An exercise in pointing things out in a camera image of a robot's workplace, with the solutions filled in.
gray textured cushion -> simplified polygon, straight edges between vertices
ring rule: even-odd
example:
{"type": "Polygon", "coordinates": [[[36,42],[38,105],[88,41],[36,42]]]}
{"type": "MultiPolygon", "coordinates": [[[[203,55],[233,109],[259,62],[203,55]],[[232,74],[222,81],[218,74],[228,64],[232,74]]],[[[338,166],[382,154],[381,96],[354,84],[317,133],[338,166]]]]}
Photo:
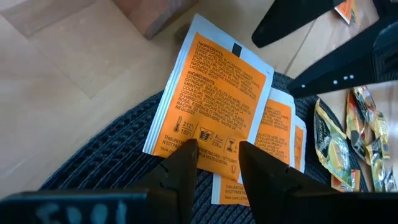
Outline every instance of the gray textured cushion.
{"type": "MultiPolygon", "coordinates": [[[[276,73],[272,87],[287,91],[286,86],[290,82],[291,78],[276,73]]],[[[41,190],[122,189],[152,170],[163,158],[144,154],[142,148],[162,94],[160,92],[127,111],[90,139],[44,183],[41,190]]],[[[296,115],[307,124],[305,174],[330,185],[330,173],[322,167],[315,153],[313,111],[317,99],[317,96],[296,99],[296,115]]],[[[321,106],[339,124],[329,107],[323,102],[321,106]]],[[[351,149],[352,169],[360,169],[354,153],[351,149]]],[[[248,207],[211,205],[212,180],[211,173],[198,170],[192,223],[254,222],[248,207]]],[[[360,187],[368,191],[362,174],[360,187]]]]}

wooden floor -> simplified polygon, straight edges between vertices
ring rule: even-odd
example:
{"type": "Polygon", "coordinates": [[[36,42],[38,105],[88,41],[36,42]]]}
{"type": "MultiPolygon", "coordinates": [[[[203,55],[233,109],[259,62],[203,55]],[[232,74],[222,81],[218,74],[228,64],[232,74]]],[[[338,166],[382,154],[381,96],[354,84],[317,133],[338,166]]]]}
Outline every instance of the wooden floor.
{"type": "MultiPolygon", "coordinates": [[[[37,189],[114,118],[163,90],[180,48],[175,33],[194,13],[291,77],[377,20],[360,0],[359,24],[328,12],[258,49],[251,34],[272,2],[200,0],[147,41],[110,0],[0,1],[0,197],[37,189]]],[[[398,84],[371,89],[398,161],[398,84]]],[[[322,95],[342,121],[345,94],[322,95]]]]}

yellow wrapper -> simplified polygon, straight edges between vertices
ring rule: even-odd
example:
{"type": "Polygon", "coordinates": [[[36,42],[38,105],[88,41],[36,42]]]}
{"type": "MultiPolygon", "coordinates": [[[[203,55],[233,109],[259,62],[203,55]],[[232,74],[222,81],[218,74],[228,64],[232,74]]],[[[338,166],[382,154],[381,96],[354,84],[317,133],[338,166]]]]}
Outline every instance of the yellow wrapper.
{"type": "Polygon", "coordinates": [[[321,164],[340,182],[352,187],[347,136],[320,107],[320,100],[315,105],[314,135],[321,164]]]}
{"type": "Polygon", "coordinates": [[[351,145],[354,151],[363,161],[368,165],[371,165],[369,153],[367,152],[365,145],[371,143],[373,132],[370,126],[365,122],[362,112],[359,110],[353,91],[350,91],[347,96],[346,124],[346,134],[351,140],[351,145]]]}
{"type": "Polygon", "coordinates": [[[384,191],[384,178],[386,172],[384,170],[384,161],[382,158],[382,141],[377,138],[372,144],[366,146],[371,155],[372,178],[375,192],[384,191]]]}
{"type": "Polygon", "coordinates": [[[390,172],[388,172],[386,178],[384,179],[384,187],[386,192],[397,192],[396,180],[394,178],[394,174],[392,173],[392,167],[390,172]]]}
{"type": "Polygon", "coordinates": [[[365,121],[369,124],[373,124],[373,121],[376,119],[376,104],[367,86],[355,87],[353,91],[365,121]]]}
{"type": "Polygon", "coordinates": [[[361,171],[352,170],[351,171],[352,187],[341,183],[334,175],[331,176],[331,187],[340,192],[359,192],[359,184],[361,183],[361,171]]]}
{"type": "Polygon", "coordinates": [[[380,138],[382,142],[381,152],[383,155],[383,159],[390,159],[386,120],[384,119],[384,115],[380,111],[377,111],[376,115],[376,119],[374,120],[372,125],[374,134],[377,138],[380,138]]]}

snack wrapper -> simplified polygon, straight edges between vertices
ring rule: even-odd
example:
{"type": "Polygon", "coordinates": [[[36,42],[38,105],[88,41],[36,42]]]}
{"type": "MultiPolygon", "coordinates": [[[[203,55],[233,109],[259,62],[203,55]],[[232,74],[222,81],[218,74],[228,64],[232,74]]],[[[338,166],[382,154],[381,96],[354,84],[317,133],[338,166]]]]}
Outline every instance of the snack wrapper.
{"type": "Polygon", "coordinates": [[[352,187],[341,183],[334,175],[331,176],[331,187],[340,192],[359,192],[359,184],[361,183],[361,171],[351,170],[352,187]]]}
{"type": "MultiPolygon", "coordinates": [[[[295,167],[295,111],[293,96],[271,88],[254,143],[258,148],[292,167],[295,167]]],[[[243,184],[241,174],[238,183],[243,184]]]]}
{"type": "Polygon", "coordinates": [[[213,205],[245,205],[249,206],[248,196],[243,184],[213,174],[213,189],[211,191],[211,203],[213,205]]]}
{"type": "Polygon", "coordinates": [[[384,170],[384,160],[382,158],[382,141],[377,138],[372,144],[366,146],[371,155],[371,169],[375,192],[384,191],[384,178],[386,171],[384,170]]]}
{"type": "Polygon", "coordinates": [[[305,170],[305,144],[307,141],[307,127],[303,120],[295,116],[294,134],[294,163],[295,168],[304,173],[305,170]]]}
{"type": "Polygon", "coordinates": [[[357,155],[371,165],[369,153],[365,146],[371,143],[372,131],[355,101],[354,93],[350,91],[347,96],[347,130],[346,134],[351,140],[351,145],[357,155]]]}
{"type": "Polygon", "coordinates": [[[388,145],[388,131],[386,120],[384,119],[384,115],[380,112],[376,112],[376,119],[374,121],[374,134],[377,138],[380,138],[382,142],[381,152],[383,155],[383,159],[390,159],[390,148],[388,145]]]}
{"type": "Polygon", "coordinates": [[[386,192],[398,192],[396,180],[394,178],[394,174],[392,173],[392,168],[384,179],[384,187],[386,192]]]}
{"type": "Polygon", "coordinates": [[[373,124],[376,119],[376,104],[374,103],[367,86],[355,87],[353,88],[353,91],[359,110],[362,112],[365,122],[373,124]]]}
{"type": "Polygon", "coordinates": [[[315,148],[322,166],[340,182],[352,187],[347,136],[321,108],[320,99],[315,105],[314,135],[315,148]]]}
{"type": "Polygon", "coordinates": [[[240,141],[254,144],[274,70],[195,15],[143,152],[168,157],[198,139],[198,168],[238,180],[240,141]]]}

orange packet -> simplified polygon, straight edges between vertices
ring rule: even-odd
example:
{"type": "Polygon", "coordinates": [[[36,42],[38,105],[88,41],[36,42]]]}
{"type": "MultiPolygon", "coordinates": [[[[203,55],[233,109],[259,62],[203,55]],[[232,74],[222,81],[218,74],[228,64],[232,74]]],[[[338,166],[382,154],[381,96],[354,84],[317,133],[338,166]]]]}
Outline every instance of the orange packet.
{"type": "MultiPolygon", "coordinates": [[[[293,96],[271,88],[254,143],[280,161],[295,167],[295,105],[293,96]]],[[[243,184],[239,174],[238,183],[243,184]]]]}
{"type": "Polygon", "coordinates": [[[359,184],[361,183],[361,171],[351,170],[352,187],[341,183],[333,174],[331,175],[331,187],[340,192],[359,192],[359,184]]]}
{"type": "Polygon", "coordinates": [[[295,134],[294,134],[294,163],[295,168],[304,173],[305,170],[305,144],[307,141],[307,127],[305,122],[298,116],[295,116],[295,134]]]}
{"type": "Polygon", "coordinates": [[[213,189],[211,191],[211,203],[213,205],[245,205],[249,206],[248,196],[243,184],[213,174],[213,189]]]}
{"type": "Polygon", "coordinates": [[[198,168],[238,180],[238,144],[254,143],[273,73],[247,48],[195,15],[142,151],[168,157],[196,138],[198,168]]]}
{"type": "Polygon", "coordinates": [[[336,12],[342,16],[347,24],[350,24],[351,22],[353,2],[354,0],[346,0],[345,2],[335,7],[336,12]]]}

